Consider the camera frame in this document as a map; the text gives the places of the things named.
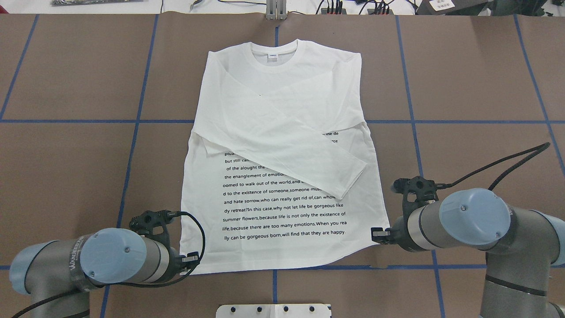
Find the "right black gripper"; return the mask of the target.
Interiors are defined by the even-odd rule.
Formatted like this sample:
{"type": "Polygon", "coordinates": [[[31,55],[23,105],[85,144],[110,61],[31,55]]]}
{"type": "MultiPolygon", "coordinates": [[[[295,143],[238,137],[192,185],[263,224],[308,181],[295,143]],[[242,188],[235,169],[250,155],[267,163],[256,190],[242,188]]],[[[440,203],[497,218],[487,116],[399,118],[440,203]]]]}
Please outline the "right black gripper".
{"type": "Polygon", "coordinates": [[[409,235],[404,216],[398,217],[392,227],[384,229],[382,227],[371,228],[371,239],[373,242],[388,242],[395,244],[408,251],[409,235]]]}

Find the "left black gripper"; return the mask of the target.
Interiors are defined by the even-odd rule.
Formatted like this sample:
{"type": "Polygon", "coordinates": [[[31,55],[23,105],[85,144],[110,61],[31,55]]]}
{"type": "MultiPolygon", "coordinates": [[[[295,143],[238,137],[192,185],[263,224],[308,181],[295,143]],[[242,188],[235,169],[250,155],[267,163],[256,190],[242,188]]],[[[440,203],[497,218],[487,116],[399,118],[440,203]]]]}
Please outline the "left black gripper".
{"type": "Polygon", "coordinates": [[[170,247],[168,249],[169,262],[167,276],[175,276],[183,270],[194,270],[200,264],[199,252],[190,252],[187,255],[179,255],[178,251],[170,247]]]}

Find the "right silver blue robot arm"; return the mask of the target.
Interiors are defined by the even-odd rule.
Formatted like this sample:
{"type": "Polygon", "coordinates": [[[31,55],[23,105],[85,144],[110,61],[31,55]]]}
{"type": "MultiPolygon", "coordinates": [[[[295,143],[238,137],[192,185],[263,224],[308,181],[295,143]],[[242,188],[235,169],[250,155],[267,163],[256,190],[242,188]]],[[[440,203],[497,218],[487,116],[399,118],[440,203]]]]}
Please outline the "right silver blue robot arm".
{"type": "Polygon", "coordinates": [[[548,300],[550,268],[564,264],[565,224],[512,207],[488,189],[468,189],[422,207],[407,203],[391,228],[373,227],[379,244],[409,252],[471,247],[486,254],[481,318],[562,318],[548,300]]]}

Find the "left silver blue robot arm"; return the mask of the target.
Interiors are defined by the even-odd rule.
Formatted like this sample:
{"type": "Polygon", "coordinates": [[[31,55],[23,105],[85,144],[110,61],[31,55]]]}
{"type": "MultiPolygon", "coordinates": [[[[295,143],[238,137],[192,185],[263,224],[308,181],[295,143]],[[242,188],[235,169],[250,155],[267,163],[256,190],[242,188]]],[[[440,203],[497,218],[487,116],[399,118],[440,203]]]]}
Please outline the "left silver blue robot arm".
{"type": "Polygon", "coordinates": [[[88,318],[90,293],[120,284],[162,288],[178,283],[200,263],[203,252],[180,255],[163,242],[128,229],[107,228],[75,240],[51,240],[24,248],[12,261],[14,291],[32,305],[15,316],[88,318]]]}

